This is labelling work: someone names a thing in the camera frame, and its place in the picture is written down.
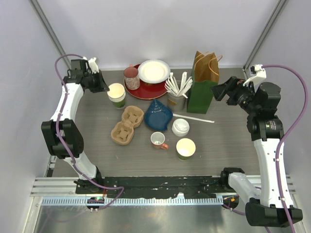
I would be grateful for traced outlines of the green paper cups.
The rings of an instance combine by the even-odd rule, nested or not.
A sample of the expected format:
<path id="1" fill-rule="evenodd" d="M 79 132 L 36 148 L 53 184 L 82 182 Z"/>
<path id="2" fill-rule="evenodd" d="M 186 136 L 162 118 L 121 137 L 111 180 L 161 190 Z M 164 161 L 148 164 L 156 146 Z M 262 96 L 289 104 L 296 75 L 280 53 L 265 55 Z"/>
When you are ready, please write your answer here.
<path id="1" fill-rule="evenodd" d="M 125 88 L 120 83 L 113 83 L 109 86 L 107 92 L 108 98 L 112 101 L 112 104 L 117 108 L 121 109 L 125 106 Z"/>

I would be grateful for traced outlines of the stack of white lids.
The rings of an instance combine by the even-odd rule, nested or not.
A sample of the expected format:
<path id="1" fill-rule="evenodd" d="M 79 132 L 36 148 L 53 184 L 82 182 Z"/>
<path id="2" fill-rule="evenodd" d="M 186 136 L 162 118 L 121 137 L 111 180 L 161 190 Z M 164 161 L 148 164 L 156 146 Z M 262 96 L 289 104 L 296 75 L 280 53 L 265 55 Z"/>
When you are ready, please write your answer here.
<path id="1" fill-rule="evenodd" d="M 172 132 L 176 136 L 179 136 L 179 137 L 186 136 L 189 130 L 190 130 L 190 125 L 186 120 L 179 118 L 173 122 Z"/>

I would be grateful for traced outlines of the green paper coffee cup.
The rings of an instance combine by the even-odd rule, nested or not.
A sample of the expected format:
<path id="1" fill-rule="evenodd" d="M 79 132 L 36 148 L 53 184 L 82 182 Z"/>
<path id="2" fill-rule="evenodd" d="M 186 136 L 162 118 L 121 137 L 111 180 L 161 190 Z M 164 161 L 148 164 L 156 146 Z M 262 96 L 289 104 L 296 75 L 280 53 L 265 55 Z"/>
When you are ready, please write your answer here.
<path id="1" fill-rule="evenodd" d="M 191 139 L 182 138 L 176 143 L 176 151 L 179 159 L 187 160 L 196 152 L 196 145 Z"/>

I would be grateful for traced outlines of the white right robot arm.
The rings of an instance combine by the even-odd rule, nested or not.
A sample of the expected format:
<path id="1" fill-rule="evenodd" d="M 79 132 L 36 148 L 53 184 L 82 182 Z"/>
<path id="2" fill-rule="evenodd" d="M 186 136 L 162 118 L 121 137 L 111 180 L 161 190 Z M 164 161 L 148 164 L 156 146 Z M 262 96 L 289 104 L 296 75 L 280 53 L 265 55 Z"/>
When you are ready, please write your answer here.
<path id="1" fill-rule="evenodd" d="M 240 168 L 225 168 L 220 188 L 236 191 L 245 203 L 246 219 L 251 226 L 288 227 L 300 222 L 303 213 L 294 207 L 288 190 L 281 142 L 284 130 L 276 115 L 280 87 L 263 82 L 255 89 L 253 82 L 232 76 L 211 91 L 217 101 L 228 95 L 227 105 L 238 105 L 247 112 L 247 129 L 258 155 L 261 180 L 261 188 L 257 189 Z"/>

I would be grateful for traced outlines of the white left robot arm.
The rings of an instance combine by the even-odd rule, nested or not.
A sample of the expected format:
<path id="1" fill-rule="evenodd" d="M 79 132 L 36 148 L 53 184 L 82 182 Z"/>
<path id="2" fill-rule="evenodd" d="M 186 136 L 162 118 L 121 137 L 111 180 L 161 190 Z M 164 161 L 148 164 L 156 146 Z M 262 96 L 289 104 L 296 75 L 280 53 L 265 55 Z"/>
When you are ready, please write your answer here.
<path id="1" fill-rule="evenodd" d="M 41 124 L 41 131 L 50 155 L 68 163 L 79 179 L 88 180 L 86 187 L 92 193 L 100 193 L 103 181 L 99 171 L 84 152 L 84 140 L 75 124 L 77 108 L 86 90 L 92 93 L 109 91 L 96 58 L 79 56 L 71 60 L 71 68 L 61 78 L 62 94 L 58 106 L 49 121 Z"/>

